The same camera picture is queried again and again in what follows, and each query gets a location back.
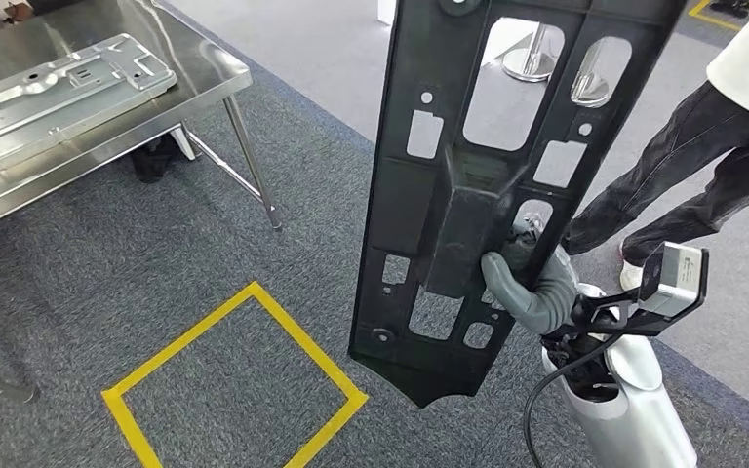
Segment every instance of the white robot body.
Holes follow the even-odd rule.
[[[604,293],[579,285],[588,296]],[[556,369],[541,349],[547,372]],[[572,416],[581,425],[602,468],[694,468],[697,456],[662,383],[661,366],[644,336],[624,335],[606,351],[618,395],[606,402],[585,400],[560,377]]]

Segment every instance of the gray carpet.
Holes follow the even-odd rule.
[[[371,396],[310,466],[529,466],[519,421],[543,372],[520,328],[476,398],[424,410],[346,357],[372,147],[253,71],[238,100],[282,233],[209,161],[177,161],[144,185],[122,159],[0,221],[0,372],[41,389],[28,406],[0,400],[0,467],[138,466],[99,391],[252,280]],[[224,112],[190,124],[245,170]],[[675,359],[662,359],[667,385],[701,466],[749,466],[749,421],[706,401]],[[252,302],[125,398],[177,467],[280,466],[343,403]],[[554,389],[536,407],[534,436],[547,466],[593,466]]]

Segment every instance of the stainless steel table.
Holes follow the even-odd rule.
[[[177,84],[149,103],[126,112],[67,143],[0,171],[0,218],[52,193],[143,143],[172,134],[193,158],[188,140],[264,206],[271,226],[282,223],[259,171],[233,94],[251,85],[247,65],[147,0],[87,0],[0,30],[0,79],[60,59],[127,32],[176,74]],[[248,182],[229,167],[182,120],[222,101],[254,177]],[[4,384],[0,393],[25,400],[31,391]]]

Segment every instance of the dark jeans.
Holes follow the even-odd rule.
[[[705,82],[679,104],[636,166],[572,221],[562,242],[568,254],[604,244],[670,187],[728,151],[703,193],[624,240],[628,263],[644,264],[663,241],[682,243],[719,232],[749,206],[749,112]]]

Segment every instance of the sheet metal tray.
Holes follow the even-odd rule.
[[[0,81],[0,172],[172,87],[175,73],[128,34]]]

